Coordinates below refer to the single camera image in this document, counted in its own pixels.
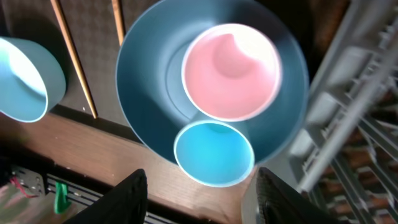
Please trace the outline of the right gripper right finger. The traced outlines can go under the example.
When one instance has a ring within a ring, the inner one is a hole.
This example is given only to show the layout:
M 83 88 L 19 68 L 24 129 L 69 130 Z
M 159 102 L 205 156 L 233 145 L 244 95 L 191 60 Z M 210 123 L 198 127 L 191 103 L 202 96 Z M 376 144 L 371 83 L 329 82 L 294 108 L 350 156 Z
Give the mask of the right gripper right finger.
M 266 167 L 256 180 L 259 219 L 265 224 L 339 224 Z

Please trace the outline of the grey dishwasher rack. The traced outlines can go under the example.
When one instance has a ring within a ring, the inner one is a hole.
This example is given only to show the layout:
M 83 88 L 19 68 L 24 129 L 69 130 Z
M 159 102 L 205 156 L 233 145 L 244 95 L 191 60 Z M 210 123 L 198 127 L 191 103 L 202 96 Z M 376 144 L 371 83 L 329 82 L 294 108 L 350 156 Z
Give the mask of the grey dishwasher rack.
M 350 1 L 289 149 L 294 187 L 346 223 L 397 222 L 397 2 Z

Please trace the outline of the light blue cup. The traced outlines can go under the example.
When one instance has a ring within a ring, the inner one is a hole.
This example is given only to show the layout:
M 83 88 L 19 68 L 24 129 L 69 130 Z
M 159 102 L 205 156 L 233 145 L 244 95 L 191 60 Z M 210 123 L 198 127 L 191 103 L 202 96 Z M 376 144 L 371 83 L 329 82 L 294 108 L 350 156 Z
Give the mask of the light blue cup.
M 217 120 L 199 120 L 176 135 L 174 156 L 194 181 L 209 187 L 230 187 L 254 168 L 254 150 L 246 130 Z

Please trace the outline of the pink cup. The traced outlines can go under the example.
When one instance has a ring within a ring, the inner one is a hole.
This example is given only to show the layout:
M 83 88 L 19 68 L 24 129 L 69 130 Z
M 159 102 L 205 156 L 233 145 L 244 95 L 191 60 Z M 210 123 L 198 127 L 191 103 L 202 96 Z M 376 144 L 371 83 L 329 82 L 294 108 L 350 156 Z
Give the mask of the pink cup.
M 276 45 L 258 29 L 229 23 L 198 35 L 183 56 L 182 85 L 205 115 L 226 122 L 251 119 L 274 102 L 283 80 Z

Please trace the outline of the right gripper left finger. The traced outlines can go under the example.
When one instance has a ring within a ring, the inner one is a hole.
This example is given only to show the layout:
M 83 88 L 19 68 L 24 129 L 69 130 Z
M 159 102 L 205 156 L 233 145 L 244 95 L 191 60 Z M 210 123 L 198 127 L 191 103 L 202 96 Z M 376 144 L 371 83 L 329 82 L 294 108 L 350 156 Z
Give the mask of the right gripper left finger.
M 138 169 L 65 224 L 143 224 L 147 206 L 147 177 Z

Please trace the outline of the light blue bowl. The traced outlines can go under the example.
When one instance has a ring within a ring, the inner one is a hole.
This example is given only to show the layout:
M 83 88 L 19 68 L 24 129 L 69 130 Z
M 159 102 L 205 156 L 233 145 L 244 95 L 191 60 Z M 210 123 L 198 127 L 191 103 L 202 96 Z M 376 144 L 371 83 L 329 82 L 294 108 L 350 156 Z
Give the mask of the light blue bowl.
M 66 79 L 57 59 L 31 40 L 1 37 L 1 112 L 34 123 L 57 105 Z

